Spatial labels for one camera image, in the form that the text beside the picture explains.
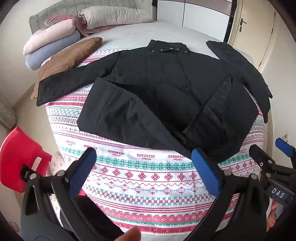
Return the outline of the right hand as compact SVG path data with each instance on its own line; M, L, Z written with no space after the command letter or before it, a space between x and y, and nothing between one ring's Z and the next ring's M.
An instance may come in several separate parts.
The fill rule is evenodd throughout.
M277 220L276 211L278 207L279 207L279 203L273 200L270 206L269 215L266 220L266 231L269 231L275 225Z

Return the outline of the left hand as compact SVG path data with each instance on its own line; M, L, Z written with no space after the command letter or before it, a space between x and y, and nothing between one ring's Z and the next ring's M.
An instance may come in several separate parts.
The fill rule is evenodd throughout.
M115 241L140 241L141 232L138 227L129 229L126 233L115 239Z

